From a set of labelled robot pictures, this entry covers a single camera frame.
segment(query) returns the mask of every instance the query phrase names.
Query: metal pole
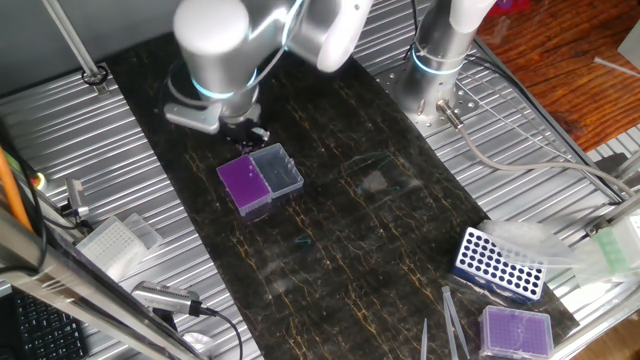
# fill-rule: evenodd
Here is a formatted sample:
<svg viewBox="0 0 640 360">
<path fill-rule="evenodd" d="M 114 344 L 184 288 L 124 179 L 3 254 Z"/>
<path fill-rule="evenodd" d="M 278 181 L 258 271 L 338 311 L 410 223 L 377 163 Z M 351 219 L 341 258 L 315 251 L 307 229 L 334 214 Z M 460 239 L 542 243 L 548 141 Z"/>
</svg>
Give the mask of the metal pole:
<svg viewBox="0 0 640 360">
<path fill-rule="evenodd" d="M 0 234 L 0 263 L 37 264 L 41 240 L 3 209 Z M 62 247 L 60 251 L 47 247 L 41 274 L 32 278 L 13 272 L 3 274 L 3 278 L 153 359 L 202 359 L 191 345 L 129 294 L 125 293 L 132 302 L 127 303 L 92 277 L 80 266 L 82 263 L 76 264 L 78 259 L 65 258 L 63 252 L 70 245 L 57 245 Z"/>
<path fill-rule="evenodd" d="M 51 18 L 53 18 L 53 21 L 55 21 L 64 38 L 67 40 L 69 47 L 76 55 L 76 58 L 80 62 L 80 65 L 86 72 L 90 81 L 93 82 L 101 79 L 103 74 L 93 62 L 91 56 L 89 56 L 87 49 L 85 49 L 84 45 L 82 44 L 80 37 L 71 25 L 71 22 L 69 21 L 69 18 L 67 18 L 67 15 L 64 13 L 64 10 L 62 10 L 62 7 L 60 6 L 60 3 L 58 3 L 58 0 L 42 0 L 42 3 L 44 4 L 45 8 L 47 8 L 47 11 L 49 11 L 49 15 L 51 15 Z M 109 93 L 109 89 L 104 83 L 96 85 L 94 87 L 99 95 Z"/>
</svg>

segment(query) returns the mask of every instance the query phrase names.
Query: wooden floor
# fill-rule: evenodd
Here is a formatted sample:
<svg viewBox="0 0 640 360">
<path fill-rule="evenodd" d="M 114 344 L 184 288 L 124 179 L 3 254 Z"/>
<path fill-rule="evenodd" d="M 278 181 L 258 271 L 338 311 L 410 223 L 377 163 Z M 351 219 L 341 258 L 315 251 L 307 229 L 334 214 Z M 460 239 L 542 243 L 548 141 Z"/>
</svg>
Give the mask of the wooden floor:
<svg viewBox="0 0 640 360">
<path fill-rule="evenodd" d="M 640 72 L 617 52 L 638 20 L 638 0 L 531 0 L 479 35 L 587 152 L 640 124 L 640 78 L 593 63 Z"/>
<path fill-rule="evenodd" d="M 640 313 L 627 318 L 574 357 L 575 360 L 640 360 Z"/>
</svg>

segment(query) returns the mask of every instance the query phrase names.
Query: purple pipette tip box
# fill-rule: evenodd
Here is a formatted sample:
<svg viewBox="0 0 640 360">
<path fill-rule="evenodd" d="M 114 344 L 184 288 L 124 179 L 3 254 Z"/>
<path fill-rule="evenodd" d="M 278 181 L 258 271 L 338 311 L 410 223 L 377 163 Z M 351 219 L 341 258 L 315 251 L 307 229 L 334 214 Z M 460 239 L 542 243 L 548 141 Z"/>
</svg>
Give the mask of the purple pipette tip box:
<svg viewBox="0 0 640 360">
<path fill-rule="evenodd" d="M 220 166 L 218 175 L 238 207 L 240 215 L 245 215 L 271 201 L 271 191 L 248 155 Z"/>
<path fill-rule="evenodd" d="M 535 360 L 553 356 L 547 314 L 488 306 L 479 320 L 482 356 Z"/>
</svg>

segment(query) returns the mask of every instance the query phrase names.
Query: robotic arm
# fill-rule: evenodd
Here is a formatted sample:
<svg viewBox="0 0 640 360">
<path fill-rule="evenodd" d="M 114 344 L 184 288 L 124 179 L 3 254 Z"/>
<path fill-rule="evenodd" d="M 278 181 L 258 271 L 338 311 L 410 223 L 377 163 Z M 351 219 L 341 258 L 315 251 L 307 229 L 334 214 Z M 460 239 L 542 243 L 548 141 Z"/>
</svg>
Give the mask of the robotic arm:
<svg viewBox="0 0 640 360">
<path fill-rule="evenodd" d="M 258 126 L 256 67 L 276 49 L 324 72 L 337 70 L 356 46 L 373 0 L 184 0 L 174 32 L 205 110 L 169 103 L 170 121 L 206 133 Z M 411 116 L 439 116 L 455 101 L 455 81 L 478 26 L 495 0 L 433 0 L 420 23 L 409 69 L 393 94 Z M 170 89 L 176 93 L 169 82 Z"/>
<path fill-rule="evenodd" d="M 180 125 L 216 133 L 257 123 L 256 67 L 285 48 L 319 70 L 333 72 L 349 57 L 373 0 L 184 0 L 174 33 L 194 87 L 208 108 L 164 108 Z"/>
</svg>

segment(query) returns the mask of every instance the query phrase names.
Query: metal grating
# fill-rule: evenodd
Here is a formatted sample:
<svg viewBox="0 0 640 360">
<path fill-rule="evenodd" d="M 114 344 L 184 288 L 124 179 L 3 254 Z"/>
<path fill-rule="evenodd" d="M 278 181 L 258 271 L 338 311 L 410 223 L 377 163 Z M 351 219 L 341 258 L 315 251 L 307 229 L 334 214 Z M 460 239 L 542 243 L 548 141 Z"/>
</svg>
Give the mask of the metal grating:
<svg viewBox="0 0 640 360">
<path fill-rule="evenodd" d="M 262 359 L 117 84 L 112 78 L 107 84 L 110 94 L 98 97 L 72 74 L 0 100 L 0 115 L 21 154 L 47 177 L 45 193 L 54 202 L 66 201 L 65 177 L 79 178 L 93 224 L 137 213 L 162 236 L 161 245 L 121 282 L 125 289 L 150 280 L 196 291 L 203 303 L 236 323 L 245 359 Z M 216 359 L 238 358 L 235 333 L 221 319 L 183 315 L 175 320 L 181 333 L 212 337 Z M 136 356 L 96 329 L 85 326 L 85 333 L 92 359 Z"/>
<path fill-rule="evenodd" d="M 377 0 L 354 51 L 372 74 L 402 64 L 413 38 L 409 0 Z M 419 14 L 428 0 L 418 0 Z M 553 130 L 541 114 L 531 110 L 513 92 L 485 70 L 463 68 L 459 79 L 484 104 L 512 125 L 551 145 L 567 156 L 571 146 Z M 246 359 L 261 359 L 260 352 L 233 304 L 215 266 L 189 221 L 157 158 L 140 131 L 117 85 L 110 79 L 111 94 L 98 98 L 74 74 L 0 100 L 0 114 L 34 167 L 50 179 L 47 194 L 65 200 L 64 178 L 79 177 L 93 204 L 91 221 L 115 215 L 120 219 L 138 213 L 164 241 L 156 252 L 124 281 L 132 288 L 140 280 L 192 287 L 209 306 L 223 309 L 243 335 Z M 488 111 L 479 109 L 466 118 L 471 137 L 485 154 L 505 163 L 560 160 Z M 640 150 L 640 127 L 590 153 L 593 160 L 613 152 Z M 456 178 L 494 219 L 536 221 L 551 226 L 570 246 L 587 239 L 583 228 L 610 210 L 609 198 L 581 173 L 549 169 L 509 173 L 489 169 L 467 151 L 462 139 L 444 128 L 427 137 Z M 579 287 L 570 271 L 549 271 L 547 283 L 581 325 L 588 324 L 617 299 L 633 291 L 637 283 L 595 284 Z M 176 319 L 181 331 L 213 336 L 219 359 L 237 358 L 235 336 L 216 319 Z M 136 353 L 123 344 L 86 329 L 91 358 L 129 358 Z"/>
<path fill-rule="evenodd" d="M 418 1 L 420 14 L 428 3 L 428 0 Z M 385 76 L 401 71 L 402 58 L 413 35 L 408 1 L 379 0 L 372 8 L 354 56 L 381 83 L 387 82 L 389 79 Z M 495 74 L 466 64 L 458 80 L 463 88 L 538 142 L 551 145 L 573 159 L 586 158 L 583 154 L 576 156 L 573 151 L 577 146 L 570 146 L 565 140 L 568 137 L 554 130 L 547 120 L 550 117 L 545 118 L 529 104 L 525 105 L 511 85 Z M 484 108 L 465 120 L 478 148 L 494 160 L 522 164 L 562 160 Z M 479 163 L 462 138 L 448 126 L 428 134 L 426 140 L 493 219 L 539 222 L 554 229 L 569 246 L 580 246 L 588 239 L 585 226 L 611 209 L 607 205 L 610 198 L 580 172 L 547 169 L 515 173 L 490 169 Z M 599 147 L 589 157 L 596 161 L 614 152 L 631 156 L 639 150 L 640 126 Z M 549 271 L 547 284 L 581 326 L 589 324 L 640 286 L 637 282 L 626 282 L 580 288 L 570 270 Z"/>
</svg>

